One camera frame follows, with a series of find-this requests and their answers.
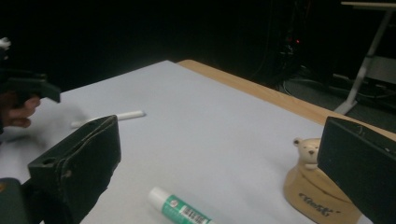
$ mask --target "wooden stand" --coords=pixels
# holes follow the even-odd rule
[[[299,160],[287,174],[286,200],[317,223],[357,223],[361,211],[319,168],[307,169]]]

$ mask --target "bear ear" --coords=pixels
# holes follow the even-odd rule
[[[293,144],[294,144],[295,146],[298,146],[298,145],[300,145],[300,143],[301,143],[302,141],[303,141],[302,138],[297,137],[297,138],[294,138]]]

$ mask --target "dark background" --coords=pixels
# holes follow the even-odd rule
[[[354,78],[382,15],[333,0],[16,0],[2,3],[0,37],[12,42],[4,67],[63,91],[186,59],[274,87],[300,65],[323,83]]]

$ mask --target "glue stick label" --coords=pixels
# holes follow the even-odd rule
[[[210,219],[177,196],[171,195],[163,204],[163,214],[177,224],[207,224]]]

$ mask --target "teddy bear figurine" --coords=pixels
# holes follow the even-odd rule
[[[361,211],[318,168],[320,138],[294,138],[299,158],[283,186],[286,200],[317,223],[357,223]]]

